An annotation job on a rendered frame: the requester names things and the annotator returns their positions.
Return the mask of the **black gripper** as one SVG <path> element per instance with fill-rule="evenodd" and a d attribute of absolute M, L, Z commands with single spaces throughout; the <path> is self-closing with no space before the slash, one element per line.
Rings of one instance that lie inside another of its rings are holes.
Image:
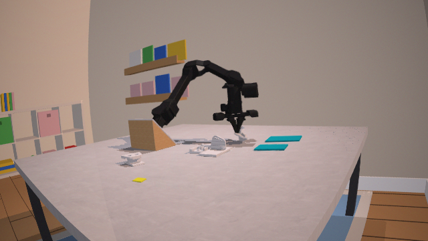
<path fill-rule="evenodd" d="M 232 99 L 229 98 L 228 106 L 229 106 L 229 114 L 224 114 L 222 112 L 214 113 L 213 120 L 222 121 L 223 119 L 227 118 L 227 121 L 231 123 L 235 133 L 240 132 L 241 126 L 245 121 L 245 116 L 258 117 L 257 110 L 246 110 L 246 112 L 243 112 L 241 98 L 232 98 Z M 238 114 L 238 113 L 241 113 L 241 114 Z M 235 120 L 235 117 L 237 117 L 237 122 Z"/>

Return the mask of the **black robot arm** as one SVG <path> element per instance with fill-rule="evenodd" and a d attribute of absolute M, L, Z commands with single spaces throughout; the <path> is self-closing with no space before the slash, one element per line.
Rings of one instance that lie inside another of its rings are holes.
<path fill-rule="evenodd" d="M 196 65 L 204 66 L 204 69 L 199 71 Z M 196 77 L 202 76 L 206 72 L 210 72 L 227 82 L 222 89 L 227 88 L 227 95 L 230 99 L 241 98 L 241 95 L 244 96 L 244 98 L 258 98 L 259 96 L 257 82 L 245 84 L 240 72 L 226 70 L 209 60 L 189 61 L 184 65 L 181 79 L 173 89 L 169 98 L 164 100 L 161 105 L 152 109 L 152 119 L 154 119 L 161 128 L 163 128 L 164 125 L 168 125 L 170 121 L 176 117 L 179 111 L 177 103 L 180 101 L 189 82 Z"/>

